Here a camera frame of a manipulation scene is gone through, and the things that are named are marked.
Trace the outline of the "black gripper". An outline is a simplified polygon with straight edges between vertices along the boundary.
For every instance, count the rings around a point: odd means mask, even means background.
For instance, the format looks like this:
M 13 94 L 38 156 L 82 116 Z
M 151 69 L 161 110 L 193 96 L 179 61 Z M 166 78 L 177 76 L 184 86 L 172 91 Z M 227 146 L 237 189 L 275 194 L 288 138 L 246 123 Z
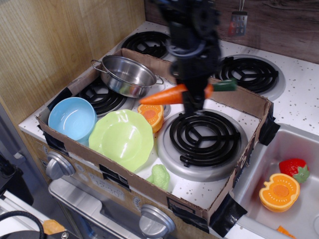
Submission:
M 170 73 L 188 89 L 182 92 L 184 112 L 193 115 L 203 109 L 208 78 L 219 66 L 221 56 L 219 41 L 201 41 L 190 49 L 170 43 L 170 54 L 175 57 Z

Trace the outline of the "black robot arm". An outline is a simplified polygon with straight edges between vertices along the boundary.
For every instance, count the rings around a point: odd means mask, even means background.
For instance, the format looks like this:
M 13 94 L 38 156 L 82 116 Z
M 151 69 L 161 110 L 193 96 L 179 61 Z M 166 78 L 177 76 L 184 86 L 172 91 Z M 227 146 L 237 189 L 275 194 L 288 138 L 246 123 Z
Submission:
M 186 86 L 182 103 L 187 114 L 203 109 L 204 89 L 221 56 L 217 26 L 219 11 L 212 0 L 156 0 L 167 22 L 170 40 L 166 48 L 175 57 L 170 73 Z

